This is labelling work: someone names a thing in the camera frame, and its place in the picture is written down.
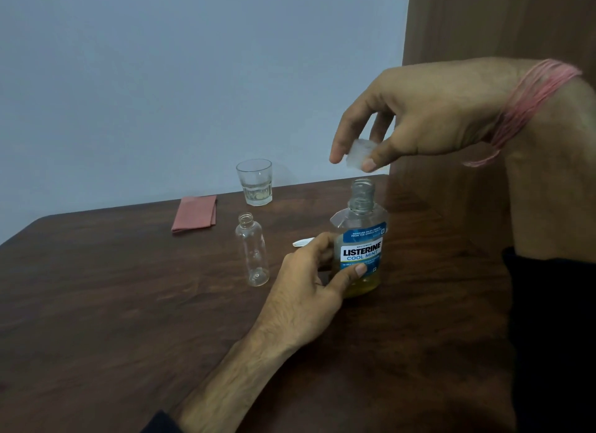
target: glass rim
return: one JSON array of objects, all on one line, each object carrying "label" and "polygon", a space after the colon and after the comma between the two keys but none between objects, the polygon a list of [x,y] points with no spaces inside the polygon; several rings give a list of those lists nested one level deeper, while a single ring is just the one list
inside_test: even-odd
[{"label": "glass rim", "polygon": [[[239,166],[248,162],[263,162],[264,163],[264,167],[261,169],[251,169],[251,170],[246,170],[246,169],[240,169]],[[243,162],[240,162],[239,164],[236,165],[236,171],[238,171],[239,173],[257,173],[259,171],[264,171],[266,169],[269,169],[272,166],[272,162],[266,158],[251,158],[249,160],[245,160]]]}]

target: folded napkin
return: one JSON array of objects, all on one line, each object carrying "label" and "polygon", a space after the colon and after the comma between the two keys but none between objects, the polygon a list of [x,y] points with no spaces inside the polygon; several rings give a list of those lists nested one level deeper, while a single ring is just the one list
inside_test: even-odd
[{"label": "folded napkin", "polygon": [[214,225],[216,198],[215,195],[183,197],[172,225],[172,233]]}]

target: dark sleeve cuff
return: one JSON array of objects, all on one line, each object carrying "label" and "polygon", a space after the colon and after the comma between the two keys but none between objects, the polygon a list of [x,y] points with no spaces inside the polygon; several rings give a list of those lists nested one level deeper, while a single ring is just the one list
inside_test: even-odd
[{"label": "dark sleeve cuff", "polygon": [[183,433],[176,422],[163,411],[158,412],[141,433]]},{"label": "dark sleeve cuff", "polygon": [[511,274],[512,402],[519,432],[594,431],[596,264],[503,251]]}]

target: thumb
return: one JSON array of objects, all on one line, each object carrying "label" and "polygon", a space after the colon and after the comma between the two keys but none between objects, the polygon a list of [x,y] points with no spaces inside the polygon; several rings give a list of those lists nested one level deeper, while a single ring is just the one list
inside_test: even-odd
[{"label": "thumb", "polygon": [[327,284],[326,288],[336,291],[338,294],[343,296],[343,293],[346,291],[348,286],[356,279],[361,278],[366,272],[366,264],[350,265],[349,267],[339,271],[329,282],[329,284]]},{"label": "thumb", "polygon": [[404,118],[393,130],[389,138],[375,147],[369,157],[362,163],[362,171],[371,173],[378,168],[389,165],[404,155],[414,155],[418,121]]}]

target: bottle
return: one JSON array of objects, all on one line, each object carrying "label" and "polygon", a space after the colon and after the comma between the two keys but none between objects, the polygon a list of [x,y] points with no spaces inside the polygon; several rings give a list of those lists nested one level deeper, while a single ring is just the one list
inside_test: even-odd
[{"label": "bottle", "polygon": [[381,284],[378,268],[389,214],[375,204],[374,189],[370,179],[354,180],[347,209],[331,218],[339,234],[334,243],[332,274],[353,264],[367,264],[367,272],[347,288],[345,298],[366,294]]},{"label": "bottle", "polygon": [[238,222],[240,224],[236,227],[236,237],[240,244],[240,254],[246,263],[249,286],[262,286],[269,280],[263,229],[248,212],[240,214]]}]

